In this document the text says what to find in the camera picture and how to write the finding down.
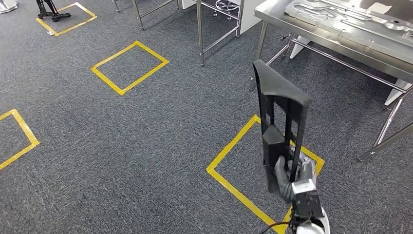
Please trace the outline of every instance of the metal frame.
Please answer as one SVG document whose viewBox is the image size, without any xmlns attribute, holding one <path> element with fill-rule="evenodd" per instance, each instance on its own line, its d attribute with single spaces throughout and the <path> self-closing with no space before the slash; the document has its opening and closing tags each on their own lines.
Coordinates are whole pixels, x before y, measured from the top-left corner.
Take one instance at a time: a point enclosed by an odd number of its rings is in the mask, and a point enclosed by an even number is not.
<svg viewBox="0 0 413 234">
<path fill-rule="evenodd" d="M 117 4 L 116 4 L 116 1 L 117 1 L 117 0 L 112 0 L 112 1 L 113 1 L 114 4 L 115 4 L 116 10 L 119 11 L 119 8 L 117 7 Z M 174 1 L 176 1 L 176 8 L 179 9 L 179 0 L 168 0 L 168 1 L 164 2 L 163 4 L 160 4 L 160 5 L 156 6 L 156 7 L 154 7 L 153 9 L 150 9 L 149 11 L 147 11 L 147 12 L 145 12 L 145 13 L 143 13 L 143 14 L 140 14 L 140 13 L 139 13 L 138 3 L 136 2 L 136 0 L 132 0 L 133 8 L 135 9 L 135 12 L 136 12 L 136 18 L 138 19 L 138 23 L 139 23 L 139 28 L 142 29 L 142 30 L 144 30 L 143 23 L 142 23 L 142 18 L 143 18 L 143 17 L 149 15 L 150 13 L 152 13 L 152 12 L 154 12 L 154 11 L 156 11 L 156 10 L 158 10 L 158 9 L 160 9 L 160 8 L 166 6 L 166 5 L 168 5 L 169 3 L 174 2 Z"/>
<path fill-rule="evenodd" d="M 260 42 L 259 42 L 259 44 L 258 44 L 258 50 L 257 50 L 255 59 L 260 59 L 260 58 L 261 58 L 261 54 L 262 54 L 262 51 L 263 51 L 263 44 L 264 44 L 264 40 L 265 40 L 265 35 L 266 35 L 267 27 L 268 27 L 268 22 L 264 21 L 264 23 L 263 23 L 263 28 L 262 28 L 262 30 L 261 30 Z M 413 86 L 410 87 L 409 89 L 402 89 L 402 88 L 394 85 L 394 84 L 391 83 L 391 82 L 388 82 L 388 81 L 386 81 L 386 80 L 384 80 L 384 79 L 382 79 L 382 78 L 380 78 L 380 77 L 377 77 L 377 76 L 375 76 L 375 75 L 373 75 L 373 74 L 370 74 L 370 73 L 368 73 L 368 72 L 366 72 L 366 71 L 364 71 L 364 70 L 362 70 L 362 69 L 360 69 L 360 68 L 358 68 L 358 67 L 355 67 L 355 66 L 353 66 L 353 65 L 351 65 L 351 64 L 349 64 L 349 63 L 346 63 L 346 62 L 344 62 L 344 61 L 342 61 L 342 60 L 340 60 L 340 59 L 338 59 L 338 58 L 336 58 L 336 57 L 334 57 L 334 56 L 332 56 L 332 55 L 330 55 L 330 54 L 328 54 L 328 53 L 326 53 L 326 52 L 323 52 L 323 51 L 321 51 L 321 50 L 319 50 L 319 49 L 316 49 L 316 48 L 314 48 L 314 47 L 312 47 L 312 46 L 309 46 L 309 45 L 307 45 L 307 44 L 301 43 L 300 41 L 298 41 L 297 39 L 295 39 L 295 38 L 293 38 L 293 37 L 294 37 L 293 34 L 290 34 L 290 35 L 289 35 L 289 39 L 288 39 L 287 44 L 286 44 L 273 58 L 271 58 L 271 59 L 266 63 L 267 65 L 270 65 L 270 64 L 271 64 L 274 60 L 276 60 L 280 55 L 284 55 L 284 56 L 285 56 L 286 53 L 288 53 L 288 49 L 289 49 L 289 48 L 291 47 L 291 45 L 294 43 L 294 44 L 300 45 L 300 46 L 302 46 L 302 47 L 304 47 L 304 48 L 307 48 L 307 49 L 309 49 L 309 50 L 311 50 L 311 51 L 313 51 L 313 52 L 315 52 L 315 53 L 317 53 L 317 54 L 319 54 L 319 55 L 322 55 L 322 56 L 324 56 L 324 57 L 326 57 L 326 58 L 328 58 L 328 59 L 331 59 L 331 60 L 333 60 L 333 61 L 336 61 L 336 62 L 338 62 L 338 63 L 340 63 L 340 64 L 342 64 L 342 65 L 344 65 L 344 66 L 346 66 L 346 67 L 348 67 L 348 68 L 351 68 L 351 69 L 353 69 L 353 70 L 355 70 L 355 71 L 357 71 L 357 72 L 360 72 L 360 73 L 362 73 L 363 75 L 366 75 L 366 76 L 368 76 L 368 77 L 370 77 L 370 78 L 373 78 L 373 79 L 375 79 L 375 80 L 377 80 L 377 81 L 379 81 L 379 82 L 381 82 L 381 83 L 383 83 L 383 84 L 386 84 L 386 85 L 388 85 L 388 86 L 390 86 L 390 87 L 392 87 L 392 88 L 394 88 L 394 89 L 396 89 L 396 90 L 398 90 L 398 91 L 400 91 L 400 92 L 402 93 L 402 95 L 401 95 L 398 99 L 396 99 L 396 100 L 394 101 L 394 102 L 395 102 L 395 105 L 394 105 L 394 107 L 392 108 L 389 116 L 387 117 L 386 122 L 385 122 L 384 126 L 382 127 L 382 129 L 381 129 L 381 131 L 380 131 L 380 134 L 378 135 L 378 137 L 377 137 L 377 139 L 376 139 L 376 141 L 375 141 L 375 143 L 374 143 L 373 148 L 372 148 L 369 152 L 367 152 L 367 153 L 365 153 L 364 155 L 360 156 L 360 157 L 359 157 L 359 160 L 360 160 L 360 161 L 364 161 L 365 159 L 367 159 L 368 157 L 370 157 L 371 155 L 373 155 L 375 152 L 377 152 L 377 151 L 379 151 L 379 150 L 382 150 L 383 148 L 387 147 L 387 146 L 388 146 L 389 144 L 391 144 L 392 142 L 394 142 L 394 141 L 396 141 L 397 139 L 399 139 L 399 138 L 407 135 L 408 133 L 410 133 L 410 132 L 412 131 L 412 126 L 409 125 L 409 126 L 406 127 L 405 129 L 399 131 L 398 133 L 396 133 L 395 135 L 389 137 L 386 141 L 384 141 L 383 143 L 381 143 L 382 140 L 383 140 L 383 138 L 384 138 L 384 135 L 386 134 L 386 132 L 387 132 L 387 130 L 388 130 L 388 128 L 389 128 L 389 126 L 390 126 L 393 118 L 394 118 L 394 116 L 396 115 L 396 112 L 398 111 L 398 108 L 399 108 L 400 105 L 401 105 L 401 102 L 403 101 L 403 98 L 404 98 L 406 95 L 408 95 L 409 93 L 412 92 Z M 254 87 L 254 80 L 251 79 L 251 80 L 250 80 L 250 90 L 252 90 L 253 87 Z"/>
<path fill-rule="evenodd" d="M 242 17 L 243 17 L 243 11 L 244 11 L 244 1 L 241 0 L 240 7 L 238 8 L 238 16 L 234 16 L 230 13 L 227 13 L 225 11 L 222 11 L 215 6 L 212 6 L 206 2 L 203 2 L 202 0 L 193 0 L 196 1 L 196 13 L 197 13 L 197 19 L 198 19 L 198 42 L 199 42 L 199 55 L 201 56 L 201 66 L 204 66 L 205 64 L 205 57 L 204 54 L 208 52 L 212 47 L 216 46 L 219 42 L 224 40 L 226 37 L 231 35 L 233 32 L 235 32 L 235 36 L 239 37 L 241 34 L 241 23 L 242 23 Z M 231 29 L 228 33 L 220 37 L 218 40 L 213 42 L 210 46 L 208 46 L 206 49 L 204 49 L 204 42 L 202 38 L 202 8 L 201 6 L 204 5 L 208 8 L 211 8 L 217 12 L 220 12 L 226 16 L 232 17 L 237 20 L 237 26 L 235 28 Z"/>
<path fill-rule="evenodd" d="M 360 161 L 364 162 L 366 159 L 371 158 L 373 155 L 375 155 L 376 153 L 382 151 L 383 149 L 385 149 L 387 146 L 389 146 L 393 142 L 395 142 L 395 141 L 399 140 L 400 138 L 402 138 L 404 136 L 407 136 L 408 134 L 411 134 L 411 133 L 413 133 L 413 123 L 409 124 L 408 126 L 403 128 L 402 130 L 398 131 L 393 136 L 387 138 L 387 140 L 385 140 L 384 142 L 382 142 L 378 145 L 375 145 L 371 150 L 367 151 L 365 154 L 358 157 L 358 159 Z"/>
</svg>

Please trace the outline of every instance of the floor marking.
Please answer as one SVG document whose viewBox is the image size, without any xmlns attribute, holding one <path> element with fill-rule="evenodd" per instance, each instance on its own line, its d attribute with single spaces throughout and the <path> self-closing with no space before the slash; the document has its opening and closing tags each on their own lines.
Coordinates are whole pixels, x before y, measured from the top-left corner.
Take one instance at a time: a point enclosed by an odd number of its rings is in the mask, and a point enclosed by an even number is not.
<svg viewBox="0 0 413 234">
<path fill-rule="evenodd" d="M 73 29 L 75 29 L 75 28 L 77 28 L 77 27 L 80 27 L 80 26 L 82 26 L 82 25 L 84 25 L 84 24 L 86 24 L 86 23 L 94 20 L 95 18 L 97 18 L 97 16 L 96 16 L 93 12 L 91 12 L 91 11 L 88 10 L 88 9 L 86 9 L 84 6 L 80 5 L 79 2 L 75 2 L 75 3 L 73 3 L 73 4 L 70 4 L 70 5 L 68 5 L 68 6 L 65 6 L 65 7 L 61 8 L 61 9 L 58 9 L 57 11 L 60 12 L 60 11 L 66 10 L 67 8 L 72 7 L 72 6 L 77 6 L 77 7 L 79 7 L 80 9 L 82 9 L 83 11 L 85 11 L 86 13 L 88 13 L 88 14 L 91 16 L 91 18 L 88 19 L 88 20 L 86 20 L 86 21 L 83 21 L 83 22 L 81 22 L 81 23 L 79 23 L 79 24 L 77 24 L 77 25 L 75 25 L 75 26 L 72 26 L 72 27 L 70 27 L 70 28 L 68 28 L 68 29 L 65 29 L 65 30 L 63 30 L 63 31 L 61 31 L 61 32 L 59 32 L 59 33 L 56 32 L 55 30 L 53 30 L 53 29 L 52 29 L 49 25 L 47 25 L 43 20 L 41 20 L 41 19 L 39 19 L 39 18 L 36 18 L 36 21 L 39 22 L 45 29 L 47 29 L 48 31 L 52 32 L 55 37 L 57 37 L 57 36 L 59 36 L 59 35 L 62 35 L 62 34 L 64 34 L 64 33 L 67 33 L 67 32 L 69 32 L 69 31 L 71 31 L 71 30 L 73 30 Z"/>
<path fill-rule="evenodd" d="M 13 109 L 11 111 L 8 111 L 4 113 L 3 115 L 0 116 L 0 120 L 13 115 L 14 119 L 17 121 L 19 124 L 20 128 L 23 130 L 24 134 L 26 134 L 27 138 L 29 139 L 30 145 L 18 152 L 17 154 L 11 156 L 8 160 L 4 161 L 3 163 L 0 164 L 0 170 L 18 159 L 20 156 L 23 154 L 27 153 L 29 150 L 35 148 L 37 145 L 39 145 L 39 141 L 36 139 L 35 135 L 33 134 L 32 130 L 30 130 L 29 126 L 27 126 L 26 122 L 23 120 L 21 115 L 17 112 L 16 109 Z"/>
<path fill-rule="evenodd" d="M 240 202 L 242 202 L 247 208 L 250 209 L 256 216 L 258 216 L 262 221 L 264 221 L 267 225 L 271 225 L 275 223 L 275 221 L 269 217 L 266 213 L 260 210 L 251 200 L 249 200 L 246 196 L 244 196 L 240 191 L 238 191 L 234 186 L 232 186 L 222 175 L 220 175 L 215 168 L 218 164 L 222 161 L 222 159 L 229 153 L 229 151 L 238 143 L 238 141 L 248 132 L 249 129 L 255 124 L 261 124 L 261 119 L 254 115 L 247 124 L 237 133 L 235 138 L 230 141 L 224 149 L 216 156 L 216 158 L 210 163 L 210 165 L 206 168 L 206 171 L 216 179 L 222 186 L 224 186 L 230 193 L 232 193 Z M 312 158 L 316 161 L 316 173 L 317 175 L 320 173 L 321 168 L 324 165 L 324 160 L 315 155 L 313 152 L 307 150 L 303 146 L 301 147 L 301 151 L 305 153 L 308 157 Z M 282 222 L 287 222 L 290 220 L 291 215 L 291 207 L 285 214 Z M 273 227 L 273 230 L 279 234 L 285 233 L 285 230 L 288 228 L 288 225 L 278 225 Z"/>
<path fill-rule="evenodd" d="M 141 47 L 142 49 L 144 49 L 145 51 L 147 51 L 148 53 L 150 53 L 151 55 L 153 55 L 154 57 L 159 59 L 161 61 L 161 63 L 159 65 L 157 65 L 155 68 L 153 68 L 152 70 L 150 70 L 148 73 L 144 74 L 142 77 L 140 77 L 139 79 L 134 81 L 132 84 L 128 85 L 126 88 L 121 89 L 115 83 L 113 83 L 110 79 L 108 79 L 104 74 L 102 74 L 97 68 L 99 66 L 105 64 L 106 62 L 109 62 L 110 60 L 116 58 L 117 56 L 123 54 L 124 52 L 132 49 L 135 46 Z M 128 45 L 126 48 L 122 49 L 121 51 L 117 52 L 116 54 L 114 54 L 114 55 L 110 56 L 109 58 L 97 63 L 96 65 L 93 65 L 92 68 L 91 68 L 91 71 L 93 71 L 98 77 L 100 77 L 105 83 L 108 84 L 108 86 L 110 86 L 118 94 L 124 95 L 131 88 L 135 87 L 137 84 L 139 84 L 140 82 L 142 82 L 143 80 L 148 78 L 150 75 L 152 75 L 153 73 L 155 73 L 156 71 L 158 71 L 159 69 L 161 69 L 163 66 L 165 66 L 168 63 L 169 63 L 168 60 L 166 60 L 165 58 L 160 56 L 158 53 L 156 53 L 155 51 L 151 50 L 149 47 L 145 46 L 144 44 L 142 44 L 141 42 L 136 40 L 131 45 Z"/>
</svg>

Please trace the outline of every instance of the stainless steel table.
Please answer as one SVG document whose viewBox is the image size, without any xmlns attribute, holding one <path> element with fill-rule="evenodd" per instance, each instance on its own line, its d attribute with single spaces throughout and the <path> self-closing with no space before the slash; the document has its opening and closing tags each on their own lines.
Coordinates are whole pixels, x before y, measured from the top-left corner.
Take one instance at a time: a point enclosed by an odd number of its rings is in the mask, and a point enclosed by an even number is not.
<svg viewBox="0 0 413 234">
<path fill-rule="evenodd" d="M 354 39 L 349 38 L 349 37 L 344 37 L 342 34 L 337 34 L 333 29 L 329 27 L 321 27 L 318 26 L 317 23 L 312 24 L 311 22 L 305 22 L 302 21 L 298 18 L 292 17 L 288 14 L 286 14 L 285 8 L 288 4 L 290 4 L 292 0 L 267 0 L 266 2 L 262 3 L 259 5 L 256 10 L 255 10 L 255 16 L 258 18 L 261 18 L 264 20 L 263 23 L 263 28 L 261 31 L 261 37 L 260 37 L 260 42 L 256 54 L 256 59 L 261 58 L 261 53 L 263 50 L 263 43 L 265 40 L 265 34 L 266 30 L 268 27 L 268 24 L 273 24 L 279 27 L 282 27 L 288 31 L 291 32 L 291 34 L 288 37 L 287 44 L 272 58 L 267 64 L 272 63 L 275 59 L 277 59 L 281 55 L 286 55 L 288 52 L 289 48 L 291 47 L 292 44 L 297 44 L 300 45 L 304 48 L 307 48 L 313 52 L 316 52 L 322 56 L 325 56 L 329 59 L 332 59 L 344 66 L 347 66 L 353 70 L 356 70 L 370 78 L 373 78 L 379 82 L 382 82 L 386 85 L 391 86 L 392 88 L 400 91 L 402 95 L 396 99 L 395 105 L 392 108 L 377 140 L 374 143 L 374 147 L 379 145 L 384 138 L 384 135 L 387 132 L 387 129 L 390 126 L 390 123 L 392 122 L 392 119 L 394 118 L 398 108 L 400 107 L 401 102 L 403 101 L 403 98 L 412 92 L 413 86 L 410 87 L 409 89 L 403 89 L 398 86 L 396 86 L 393 83 L 390 83 L 380 77 L 377 77 L 375 75 L 372 75 L 370 73 L 367 73 L 366 71 L 363 71 L 360 68 L 354 67 L 351 64 L 348 64 L 344 61 L 339 60 L 338 58 L 325 53 L 323 51 L 320 51 L 312 46 L 309 46 L 305 43 L 300 42 L 299 40 L 294 38 L 294 35 L 299 35 L 302 36 L 310 41 L 313 41 L 317 44 L 320 44 L 324 47 L 327 47 L 333 51 L 336 51 L 338 53 L 341 53 L 347 57 L 350 57 L 354 60 L 357 60 L 359 62 L 362 62 L 364 64 L 367 64 L 373 68 L 376 68 L 384 73 L 387 73 L 391 76 L 394 76 L 398 79 L 402 79 L 408 83 L 413 83 L 413 64 L 410 62 L 407 62 L 406 58 L 404 59 L 399 59 L 396 58 L 397 56 L 394 55 L 389 55 L 390 53 L 386 51 L 386 53 L 383 53 L 383 51 L 379 51 L 377 49 L 374 49 L 374 46 L 366 46 L 360 43 L 355 42 Z M 344 6 L 348 6 L 348 3 L 345 1 L 339 1 L 335 0 L 335 3 L 339 2 L 340 4 Z M 356 33 L 356 29 L 350 29 L 352 30 L 352 33 Z M 358 35 L 358 39 L 363 39 L 362 35 L 367 35 L 367 38 L 364 38 L 365 40 L 369 41 L 370 37 L 373 37 L 372 33 L 368 33 L 366 31 L 363 31 L 362 34 Z M 410 53 L 413 55 L 413 44 L 412 47 L 404 47 L 404 52 L 405 53 Z"/>
</svg>

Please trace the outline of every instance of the black cable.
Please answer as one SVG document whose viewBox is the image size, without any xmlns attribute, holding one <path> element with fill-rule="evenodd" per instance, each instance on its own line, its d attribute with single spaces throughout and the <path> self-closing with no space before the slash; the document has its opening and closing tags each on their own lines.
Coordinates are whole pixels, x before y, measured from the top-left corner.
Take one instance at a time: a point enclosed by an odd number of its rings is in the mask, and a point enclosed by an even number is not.
<svg viewBox="0 0 413 234">
<path fill-rule="evenodd" d="M 273 223 L 271 225 L 268 225 L 260 234 L 264 234 L 266 231 L 268 231 L 270 228 L 277 226 L 277 225 L 282 225 L 282 224 L 289 224 L 290 222 L 281 222 L 281 223 Z"/>
</svg>

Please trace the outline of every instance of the table leg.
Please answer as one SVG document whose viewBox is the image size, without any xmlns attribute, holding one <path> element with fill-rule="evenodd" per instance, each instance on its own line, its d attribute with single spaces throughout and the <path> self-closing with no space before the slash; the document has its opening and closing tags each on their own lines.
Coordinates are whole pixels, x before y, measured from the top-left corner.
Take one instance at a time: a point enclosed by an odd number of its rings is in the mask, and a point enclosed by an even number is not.
<svg viewBox="0 0 413 234">
<path fill-rule="evenodd" d="M 406 93 L 404 93 L 403 95 L 401 95 L 401 96 L 397 99 L 396 104 L 394 105 L 392 111 L 390 112 L 389 116 L 387 117 L 386 122 L 384 123 L 384 126 L 383 126 L 383 128 L 381 129 L 380 134 L 378 135 L 378 137 L 377 137 L 377 139 L 376 139 L 376 141 L 375 141 L 375 144 L 374 144 L 373 148 L 381 144 L 381 142 L 382 142 L 382 140 L 383 140 L 383 138 L 384 138 L 384 135 L 386 134 L 387 130 L 389 129 L 389 126 L 390 126 L 390 124 L 392 123 L 392 120 L 393 120 L 394 116 L 396 115 L 396 112 L 397 112 L 397 110 L 399 109 L 399 107 L 400 107 L 400 105 L 401 105 L 401 103 L 402 103 L 402 101 L 403 101 L 403 98 L 404 98 L 406 95 L 408 95 L 409 93 L 411 93 L 412 90 L 413 90 L 413 87 L 410 87 Z M 365 160 L 365 159 L 368 158 L 368 157 L 366 156 L 366 154 L 364 154 L 364 155 L 361 156 L 361 158 Z"/>
<path fill-rule="evenodd" d="M 268 28 L 268 22 L 264 21 L 263 27 L 261 29 L 260 42 L 258 43 L 258 49 L 255 55 L 255 60 L 259 60 L 261 58 L 261 54 L 263 53 L 263 46 L 264 46 L 264 41 L 265 41 L 265 35 L 267 34 L 267 28 Z"/>
<path fill-rule="evenodd" d="M 241 0 L 240 7 L 238 8 L 238 21 L 237 21 L 238 29 L 235 31 L 236 37 L 239 37 L 241 35 L 241 23 L 243 19 L 244 2 L 245 0 Z"/>
<path fill-rule="evenodd" d="M 286 50 L 283 51 L 283 53 L 282 53 L 282 56 L 283 56 L 283 57 L 287 56 L 288 51 L 290 50 L 290 47 L 291 47 L 291 41 L 292 41 L 292 39 L 294 38 L 294 36 L 295 36 L 295 35 L 294 35 L 293 33 L 290 33 L 290 35 L 288 35 L 288 42 L 287 42 L 288 47 L 287 47 Z"/>
<path fill-rule="evenodd" d="M 117 6 L 117 0 L 112 0 L 113 4 L 115 5 L 115 10 L 119 12 L 119 7 Z"/>
<path fill-rule="evenodd" d="M 133 4 L 133 7 L 136 11 L 136 17 L 138 18 L 139 28 L 143 30 L 144 28 L 143 28 L 143 24 L 142 24 L 141 15 L 139 13 L 138 3 L 136 2 L 136 0 L 132 0 L 132 4 Z"/>
<path fill-rule="evenodd" d="M 373 147 L 371 150 L 367 151 L 365 154 L 358 157 L 358 159 L 360 161 L 364 162 L 366 159 L 372 157 L 374 154 L 382 151 L 383 149 L 385 149 L 387 146 L 389 146 L 393 142 L 399 140 L 400 138 L 402 138 L 402 137 L 404 137 L 404 136 L 406 136 L 410 133 L 413 133 L 413 123 L 411 123 L 410 125 L 408 125 L 404 129 L 398 131 L 396 134 L 389 137 L 384 142 L 382 142 L 382 143 L 378 144 L 377 146 Z"/>
<path fill-rule="evenodd" d="M 201 56 L 201 66 L 204 65 L 204 42 L 202 41 L 202 5 L 201 0 L 196 1 L 196 15 L 198 19 L 198 41 L 199 52 Z"/>
<path fill-rule="evenodd" d="M 267 28 L 268 28 L 268 22 L 263 21 L 263 27 L 261 29 L 261 34 L 260 34 L 260 42 L 258 42 L 258 49 L 257 53 L 255 55 L 255 60 L 261 59 L 261 54 L 263 53 L 263 46 L 264 46 L 264 41 L 265 41 L 265 35 L 267 34 Z M 252 91 L 255 88 L 255 79 L 253 77 L 250 77 L 249 79 L 249 90 Z"/>
</svg>

